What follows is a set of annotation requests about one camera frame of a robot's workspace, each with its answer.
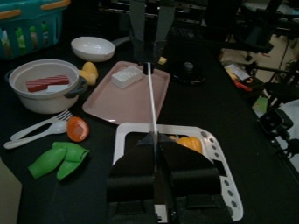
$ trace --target tomato slice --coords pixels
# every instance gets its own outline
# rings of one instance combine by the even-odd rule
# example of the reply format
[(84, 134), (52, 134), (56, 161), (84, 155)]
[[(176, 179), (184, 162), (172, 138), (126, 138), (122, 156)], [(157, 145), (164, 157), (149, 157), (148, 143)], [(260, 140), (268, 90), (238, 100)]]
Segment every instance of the tomato slice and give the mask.
[(68, 120), (66, 133), (73, 142), (81, 142), (89, 134), (88, 124), (74, 115)]

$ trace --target bacon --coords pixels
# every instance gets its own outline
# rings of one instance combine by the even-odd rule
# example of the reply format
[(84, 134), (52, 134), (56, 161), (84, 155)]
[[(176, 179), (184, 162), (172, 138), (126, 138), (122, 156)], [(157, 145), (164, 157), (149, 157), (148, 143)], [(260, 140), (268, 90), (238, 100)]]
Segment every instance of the bacon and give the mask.
[(30, 93), (46, 89), (49, 85), (66, 84), (69, 84), (69, 78), (65, 74), (56, 75), (38, 80), (28, 80), (25, 82), (26, 89)]

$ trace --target white dish rack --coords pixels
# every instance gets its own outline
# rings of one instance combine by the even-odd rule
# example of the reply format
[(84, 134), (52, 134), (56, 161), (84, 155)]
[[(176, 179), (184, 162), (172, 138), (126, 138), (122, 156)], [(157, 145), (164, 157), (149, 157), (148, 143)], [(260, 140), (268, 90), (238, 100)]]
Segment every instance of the white dish rack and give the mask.
[[(130, 132), (149, 133), (149, 130), (148, 123), (124, 122), (117, 126), (113, 163), (124, 156), (126, 134)], [(157, 124), (157, 130), (158, 133), (165, 135), (193, 136), (200, 139), (202, 144), (201, 154), (218, 168), (221, 197), (228, 207), (230, 218), (233, 221), (238, 221), (242, 217), (242, 205), (228, 163), (214, 136), (206, 130), (189, 126)]]

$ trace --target orange item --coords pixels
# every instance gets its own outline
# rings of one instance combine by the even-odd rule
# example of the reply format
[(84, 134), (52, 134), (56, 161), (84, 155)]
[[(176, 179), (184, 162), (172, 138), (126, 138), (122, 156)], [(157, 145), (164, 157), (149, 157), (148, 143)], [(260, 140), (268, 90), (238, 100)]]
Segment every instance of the orange item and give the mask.
[(68, 120), (66, 133), (73, 142), (81, 142), (89, 134), (88, 124), (74, 115)]
[(174, 136), (168, 136), (177, 144), (182, 145), (184, 147), (192, 149), (201, 153), (201, 140), (196, 136), (182, 136), (176, 139)]
[(233, 82), (234, 82), (237, 88), (242, 88), (248, 92), (252, 91), (252, 88), (245, 86), (245, 85), (242, 85), (238, 81), (233, 80)]

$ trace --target white fork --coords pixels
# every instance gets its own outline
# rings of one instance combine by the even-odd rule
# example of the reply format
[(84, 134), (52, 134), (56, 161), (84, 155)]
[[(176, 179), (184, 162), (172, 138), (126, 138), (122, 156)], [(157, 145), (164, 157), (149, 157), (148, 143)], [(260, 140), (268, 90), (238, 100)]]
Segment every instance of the white fork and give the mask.
[(56, 116), (53, 116), (48, 120), (44, 120), (42, 122), (36, 123), (33, 126), (28, 127), (26, 129), (22, 129), (21, 131), (16, 132), (10, 136), (10, 140), (20, 139), (21, 137), (29, 134), (33, 130), (38, 129), (46, 123), (56, 123), (57, 121), (68, 121), (70, 116), (72, 116), (72, 113), (65, 109), (62, 112), (60, 112)]

